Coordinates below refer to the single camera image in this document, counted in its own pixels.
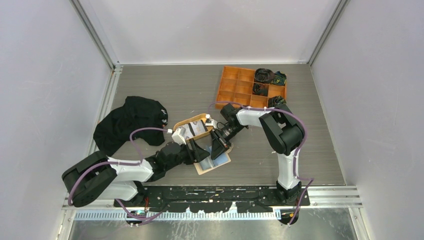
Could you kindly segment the beige leather card holder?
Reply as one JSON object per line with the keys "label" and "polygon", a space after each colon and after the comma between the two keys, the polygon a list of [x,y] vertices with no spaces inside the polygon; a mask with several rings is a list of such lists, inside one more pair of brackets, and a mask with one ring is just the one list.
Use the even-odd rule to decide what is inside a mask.
{"label": "beige leather card holder", "polygon": [[225,153],[219,155],[216,159],[212,160],[209,156],[202,160],[200,163],[194,163],[194,167],[199,175],[203,175],[207,172],[210,172],[220,166],[223,166],[231,162],[229,153],[232,151],[233,146],[231,146]]}

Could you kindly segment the silver credit card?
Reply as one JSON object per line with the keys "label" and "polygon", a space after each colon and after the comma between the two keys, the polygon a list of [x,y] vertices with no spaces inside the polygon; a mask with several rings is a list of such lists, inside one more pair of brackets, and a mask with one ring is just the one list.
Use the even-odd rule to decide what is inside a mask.
{"label": "silver credit card", "polygon": [[202,119],[191,121],[189,123],[190,132],[193,135],[193,137],[197,137],[199,135],[202,135],[208,131],[207,127],[205,126],[205,123]]}

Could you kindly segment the yellow oval tray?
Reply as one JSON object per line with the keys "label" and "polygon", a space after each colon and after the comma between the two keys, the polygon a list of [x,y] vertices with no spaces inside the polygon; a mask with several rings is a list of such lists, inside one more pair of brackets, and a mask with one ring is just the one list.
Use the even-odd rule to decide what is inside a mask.
{"label": "yellow oval tray", "polygon": [[173,130],[178,129],[182,129],[186,141],[190,139],[198,140],[209,135],[214,129],[214,124],[209,114],[201,113],[176,123]]}

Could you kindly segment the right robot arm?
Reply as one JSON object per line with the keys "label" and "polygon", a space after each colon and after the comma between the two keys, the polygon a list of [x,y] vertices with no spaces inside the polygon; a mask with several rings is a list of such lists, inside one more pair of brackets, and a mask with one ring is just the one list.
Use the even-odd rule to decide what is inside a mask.
{"label": "right robot arm", "polygon": [[210,133],[210,158],[214,160],[226,152],[232,145],[230,140],[242,129],[250,126],[262,128],[269,145],[277,154],[276,196],[281,204],[291,205],[302,189],[297,155],[307,137],[303,124],[284,103],[263,108],[236,102],[224,104],[220,114],[226,123]]}

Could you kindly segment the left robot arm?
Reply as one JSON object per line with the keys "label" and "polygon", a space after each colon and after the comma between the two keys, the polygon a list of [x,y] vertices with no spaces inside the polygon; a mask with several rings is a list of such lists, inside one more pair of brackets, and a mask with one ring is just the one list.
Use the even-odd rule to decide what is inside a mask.
{"label": "left robot arm", "polygon": [[98,150],[67,169],[61,178],[69,206],[80,208],[95,200],[115,199],[138,207],[146,200],[143,183],[155,182],[176,166],[199,163],[209,156],[194,140],[169,142],[142,160],[116,159]]}

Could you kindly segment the orange compartment organizer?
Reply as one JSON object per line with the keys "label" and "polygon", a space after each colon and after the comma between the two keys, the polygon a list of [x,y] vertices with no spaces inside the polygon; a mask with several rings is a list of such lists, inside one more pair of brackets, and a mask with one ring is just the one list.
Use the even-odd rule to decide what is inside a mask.
{"label": "orange compartment organizer", "polygon": [[222,109],[226,102],[236,102],[254,108],[268,106],[268,99],[282,96],[287,99],[287,87],[269,84],[268,96],[252,94],[255,70],[236,66],[224,66],[216,94],[216,109]]}

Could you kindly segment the dark rolled tie middle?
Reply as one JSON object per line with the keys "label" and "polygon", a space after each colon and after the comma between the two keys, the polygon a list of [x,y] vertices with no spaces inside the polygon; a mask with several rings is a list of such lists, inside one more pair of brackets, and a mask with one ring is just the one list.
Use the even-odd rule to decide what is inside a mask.
{"label": "dark rolled tie middle", "polygon": [[269,92],[269,84],[254,83],[252,86],[252,94],[256,96],[267,97]]}

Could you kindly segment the dark rolled tie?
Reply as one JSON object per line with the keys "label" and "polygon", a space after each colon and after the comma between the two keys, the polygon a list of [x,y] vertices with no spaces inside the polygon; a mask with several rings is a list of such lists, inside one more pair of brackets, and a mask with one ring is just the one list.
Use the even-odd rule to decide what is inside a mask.
{"label": "dark rolled tie", "polygon": [[254,72],[254,82],[270,84],[275,79],[275,73],[268,68],[258,68]]}
{"label": "dark rolled tie", "polygon": [[254,83],[252,86],[252,94],[256,96],[267,97],[269,92],[269,84]]}

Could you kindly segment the dark rolled tie top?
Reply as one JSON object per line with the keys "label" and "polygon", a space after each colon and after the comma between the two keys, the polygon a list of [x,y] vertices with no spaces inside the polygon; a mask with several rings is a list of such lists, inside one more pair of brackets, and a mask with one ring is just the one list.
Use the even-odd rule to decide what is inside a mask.
{"label": "dark rolled tie top", "polygon": [[270,84],[275,79],[275,73],[268,68],[258,68],[254,72],[254,82]]}

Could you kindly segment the black cloth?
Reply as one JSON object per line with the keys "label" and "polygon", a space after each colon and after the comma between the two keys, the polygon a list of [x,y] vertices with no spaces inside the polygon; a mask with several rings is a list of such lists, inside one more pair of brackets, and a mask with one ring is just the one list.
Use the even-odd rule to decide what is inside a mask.
{"label": "black cloth", "polygon": [[164,128],[168,125],[168,112],[157,100],[141,96],[128,96],[122,106],[113,109],[96,126],[93,140],[98,149],[112,156],[130,139],[142,139],[150,146],[160,146],[165,142],[164,133],[159,130],[141,128]]}

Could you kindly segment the green patterned rolled tie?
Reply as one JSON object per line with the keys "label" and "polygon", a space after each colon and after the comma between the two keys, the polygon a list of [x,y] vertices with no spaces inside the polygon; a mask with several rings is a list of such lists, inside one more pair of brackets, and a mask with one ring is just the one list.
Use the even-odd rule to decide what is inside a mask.
{"label": "green patterned rolled tie", "polygon": [[274,79],[272,80],[272,84],[276,86],[286,86],[287,75],[281,71],[274,72]]}

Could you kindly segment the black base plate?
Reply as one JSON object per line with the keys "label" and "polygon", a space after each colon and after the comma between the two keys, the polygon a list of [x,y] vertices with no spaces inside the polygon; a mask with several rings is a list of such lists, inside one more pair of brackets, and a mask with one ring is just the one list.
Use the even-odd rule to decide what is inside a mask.
{"label": "black base plate", "polygon": [[227,213],[235,205],[237,213],[270,213],[274,207],[309,205],[302,189],[285,192],[268,185],[245,186],[143,186],[130,200],[115,199],[114,206],[148,208],[153,212]]}

